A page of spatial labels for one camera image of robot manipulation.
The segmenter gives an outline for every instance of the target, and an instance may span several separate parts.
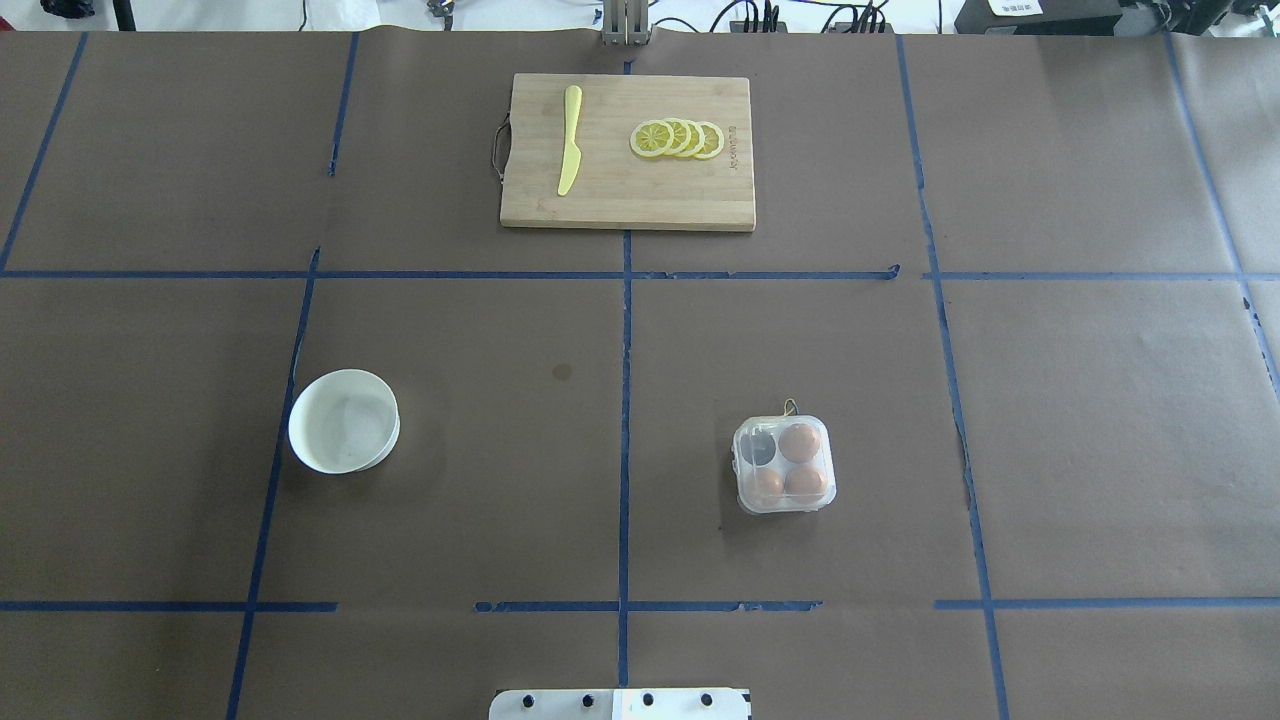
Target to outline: knife handle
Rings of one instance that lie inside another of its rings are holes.
[[[577,114],[582,109],[582,88],[571,85],[564,88],[564,142],[577,143]]]

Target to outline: cutting board handle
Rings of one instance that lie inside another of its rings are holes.
[[[498,164],[498,155],[500,152],[502,131],[507,131],[507,158]],[[507,160],[511,159],[511,111],[507,111],[507,117],[502,119],[502,124],[493,133],[493,147],[489,151],[489,167],[493,172],[498,173],[498,182],[502,183],[507,177]]]

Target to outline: white bowl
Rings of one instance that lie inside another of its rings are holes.
[[[397,438],[396,393],[365,370],[334,370],[316,378],[289,414],[293,454],[330,475],[372,468],[390,454]]]

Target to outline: lemon slice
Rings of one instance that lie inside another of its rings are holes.
[[[686,145],[684,150],[677,151],[675,154],[676,158],[692,158],[699,150],[703,149],[703,142],[707,141],[703,127],[698,122],[685,120],[685,124],[689,126],[689,129],[691,131],[689,133],[689,145]]]
[[[692,123],[682,118],[663,118],[662,122],[671,126],[671,129],[676,136],[676,138],[671,141],[671,147],[668,147],[663,155],[675,156],[685,150],[689,150],[689,146],[694,141]]]
[[[631,131],[631,151],[641,158],[657,158],[671,150],[676,131],[663,120],[648,120]]]
[[[703,145],[694,154],[694,158],[710,160],[719,155],[721,150],[724,150],[724,131],[719,129],[716,123],[698,123],[698,127],[703,131]]]

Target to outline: wooden cutting board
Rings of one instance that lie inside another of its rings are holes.
[[[582,88],[582,164],[556,193],[564,149],[564,88]],[[710,160],[639,158],[631,131],[685,118],[724,129]],[[746,78],[521,73],[511,91],[511,156],[502,224],[524,228],[755,229],[751,92]]]

